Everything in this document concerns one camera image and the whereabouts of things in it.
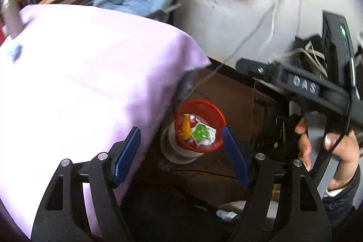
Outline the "person right hand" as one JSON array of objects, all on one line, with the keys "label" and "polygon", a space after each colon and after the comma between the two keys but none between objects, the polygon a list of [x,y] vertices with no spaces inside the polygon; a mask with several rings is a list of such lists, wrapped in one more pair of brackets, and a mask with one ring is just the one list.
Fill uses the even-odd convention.
[{"label": "person right hand", "polygon": [[[307,125],[305,119],[301,119],[295,128],[295,132],[300,135],[298,142],[298,159],[303,162],[308,171],[311,170],[311,142],[307,135]],[[336,146],[333,154],[340,159],[339,166],[331,180],[328,191],[338,190],[348,186],[359,165],[360,153],[359,143],[353,130],[349,135],[345,135]]]}]

